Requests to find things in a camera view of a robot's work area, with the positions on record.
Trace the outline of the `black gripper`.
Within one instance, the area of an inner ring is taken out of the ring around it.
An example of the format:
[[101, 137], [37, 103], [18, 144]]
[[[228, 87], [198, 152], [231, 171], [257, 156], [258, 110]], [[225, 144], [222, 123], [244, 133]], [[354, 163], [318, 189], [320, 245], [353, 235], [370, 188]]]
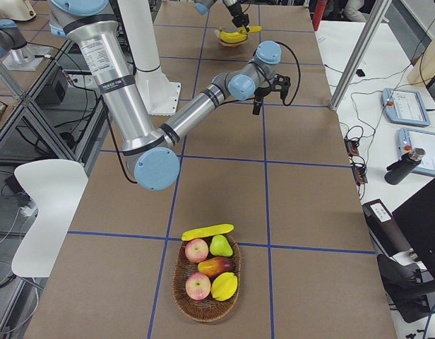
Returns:
[[261, 112], [261, 108], [263, 107], [264, 97], [269, 95], [271, 92], [279, 92], [280, 99], [282, 100], [282, 104], [284, 106], [287, 105], [286, 98], [291, 86], [290, 77], [282, 76], [280, 74], [276, 74], [271, 81], [268, 81], [267, 86], [258, 87], [254, 93], [254, 104], [253, 104], [253, 115], [259, 115]]
[[224, 0], [224, 5], [232, 17], [232, 23], [238, 32], [243, 35], [249, 34], [249, 15], [242, 9], [242, 5], [238, 0]]

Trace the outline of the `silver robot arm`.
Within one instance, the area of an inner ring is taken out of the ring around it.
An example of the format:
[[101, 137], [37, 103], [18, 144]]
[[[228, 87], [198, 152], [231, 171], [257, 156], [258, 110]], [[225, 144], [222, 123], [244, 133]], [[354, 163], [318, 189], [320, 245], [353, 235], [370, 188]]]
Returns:
[[150, 191], [172, 185], [180, 164], [173, 147], [229, 97], [248, 100], [259, 90], [271, 92], [279, 79], [282, 50], [277, 42], [260, 43], [244, 68], [216, 75], [211, 84], [159, 128], [150, 120], [117, 40], [118, 21], [108, 1], [50, 1], [51, 28], [76, 43], [123, 138], [121, 151], [135, 183]]
[[[204, 15], [211, 7], [216, 3], [216, 0], [198, 0], [194, 1], [195, 9]], [[243, 33], [249, 32], [249, 15], [245, 13], [242, 9], [241, 1], [237, 0], [223, 0], [223, 3], [232, 17], [232, 23], [236, 28], [241, 30]]]

